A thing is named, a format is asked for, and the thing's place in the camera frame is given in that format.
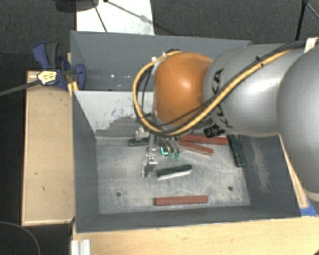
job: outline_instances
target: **orange object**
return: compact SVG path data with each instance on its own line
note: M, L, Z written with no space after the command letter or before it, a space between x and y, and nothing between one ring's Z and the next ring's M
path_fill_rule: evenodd
M204 104L204 76L212 60L192 52L181 52L159 64L154 77L155 116L169 123ZM175 121L180 125L191 118L190 113Z
M192 152L200 153L203 155L211 156L213 154L213 149L209 147L200 146L199 144L195 144L193 142L188 142L184 140L180 140L179 146L182 149L186 149Z
M199 135L199 134L183 135L182 137L180 137L180 140L189 141L189 142L197 142L197 143L205 143L208 145L219 145L219 146L224 146L229 143L229 140L226 137L207 138L205 135Z
M202 204L208 203L207 195L187 195L184 197L163 197L155 198L155 206L184 205L184 204Z

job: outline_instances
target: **bin floor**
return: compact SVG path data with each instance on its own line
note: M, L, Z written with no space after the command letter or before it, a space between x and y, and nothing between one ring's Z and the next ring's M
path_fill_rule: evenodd
M99 211L117 214L141 211L193 209L249 205L249 195L242 168L227 146L205 145L213 156L182 150L180 160L170 160L156 153L155 170L191 164L190 175L158 181L155 172L142 178L146 147L129 147L96 138ZM196 205L154 206L156 197L207 195L208 203Z

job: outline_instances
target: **wooden table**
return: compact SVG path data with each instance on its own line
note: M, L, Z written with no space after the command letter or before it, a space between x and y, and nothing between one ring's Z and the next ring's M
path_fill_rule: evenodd
M28 81L36 72L28 73ZM72 111L68 92L27 91L22 225L70 223L74 211ZM301 208L306 196L288 162ZM319 249L319 218L303 216L241 223L77 234L91 254L308 254Z

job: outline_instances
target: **blue clamp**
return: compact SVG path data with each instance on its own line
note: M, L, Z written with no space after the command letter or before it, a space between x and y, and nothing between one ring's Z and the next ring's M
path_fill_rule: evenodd
M79 90L82 90L86 82L84 65L77 64L74 69L71 69L71 65L65 56L57 56L58 45L57 42L46 43L42 41L35 45L32 50L34 59L40 64L43 71L52 70L57 73L57 80L55 82L44 85L56 86L67 90L65 77L76 74L74 80L77 81Z

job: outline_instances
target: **silver cylinder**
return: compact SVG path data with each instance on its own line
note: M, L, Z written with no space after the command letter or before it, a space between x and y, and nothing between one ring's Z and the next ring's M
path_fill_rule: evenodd
M319 44L284 76L277 107L279 132L291 162L304 188L319 193Z
M269 44L236 48L217 57L204 80L204 100L210 99L256 57L279 46ZM303 50L295 49L244 80L211 113L213 121L227 133L254 137L277 134L278 90L285 73L302 54Z

